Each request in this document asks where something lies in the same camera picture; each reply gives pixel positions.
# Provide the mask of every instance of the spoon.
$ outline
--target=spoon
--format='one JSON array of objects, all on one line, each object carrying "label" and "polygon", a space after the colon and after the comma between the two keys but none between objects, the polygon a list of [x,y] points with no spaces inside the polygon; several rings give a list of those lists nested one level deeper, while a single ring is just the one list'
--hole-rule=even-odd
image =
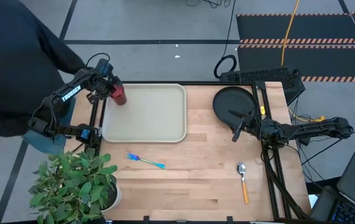
[{"label": "spoon", "polygon": [[237,164],[237,172],[241,175],[242,181],[242,192],[244,193],[244,202],[246,204],[250,203],[250,199],[248,198],[247,185],[245,184],[244,174],[245,174],[245,165],[242,162]]}]

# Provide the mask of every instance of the wooden tabletop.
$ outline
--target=wooden tabletop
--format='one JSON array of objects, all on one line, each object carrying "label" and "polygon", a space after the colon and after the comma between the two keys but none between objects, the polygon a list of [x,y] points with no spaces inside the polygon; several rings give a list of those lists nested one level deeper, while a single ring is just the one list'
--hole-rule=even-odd
[{"label": "wooden tabletop", "polygon": [[[104,214],[106,219],[142,220],[149,215],[150,220],[225,221],[227,216],[233,216],[235,221],[273,220],[260,143],[247,133],[242,133],[236,143],[232,142],[232,131],[213,112],[213,97],[223,87],[185,86],[187,136],[179,143],[102,141],[100,154],[111,154],[110,164],[118,166],[115,176],[123,192],[119,206]],[[242,88],[252,92],[249,86]],[[77,96],[72,125],[89,121],[92,106],[86,94]],[[267,94],[272,118],[290,123],[281,83],[267,83]],[[68,140],[65,150],[78,145],[76,140]],[[128,152],[163,163],[166,169],[130,161],[126,158]],[[311,208],[298,154],[284,147],[280,149],[280,158],[289,193],[309,213]],[[238,162],[244,162],[247,168],[248,205],[244,204],[241,178],[236,170]],[[276,195],[283,217],[277,188]]]}]

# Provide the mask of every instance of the black plate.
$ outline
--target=black plate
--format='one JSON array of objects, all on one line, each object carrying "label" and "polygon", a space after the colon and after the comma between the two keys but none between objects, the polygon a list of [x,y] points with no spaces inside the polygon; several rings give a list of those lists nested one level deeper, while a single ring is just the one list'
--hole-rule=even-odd
[{"label": "black plate", "polygon": [[242,116],[251,112],[258,115],[257,102],[247,90],[237,86],[230,86],[219,90],[213,102],[216,116],[231,129],[238,126]]}]

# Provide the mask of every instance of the plastic tray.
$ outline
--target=plastic tray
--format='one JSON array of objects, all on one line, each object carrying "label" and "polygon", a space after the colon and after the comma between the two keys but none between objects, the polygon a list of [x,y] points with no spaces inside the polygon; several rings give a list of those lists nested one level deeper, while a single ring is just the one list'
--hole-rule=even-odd
[{"label": "plastic tray", "polygon": [[178,84],[124,84],[127,102],[106,101],[108,142],[179,142],[187,133],[187,95]]}]

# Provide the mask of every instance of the keyboard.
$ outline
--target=keyboard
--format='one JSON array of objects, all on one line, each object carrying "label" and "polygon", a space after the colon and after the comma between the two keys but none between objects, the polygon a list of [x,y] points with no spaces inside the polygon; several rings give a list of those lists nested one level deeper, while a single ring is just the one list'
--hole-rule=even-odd
[{"label": "keyboard", "polygon": [[336,223],[355,223],[355,208],[345,202],[338,202],[330,221]]}]

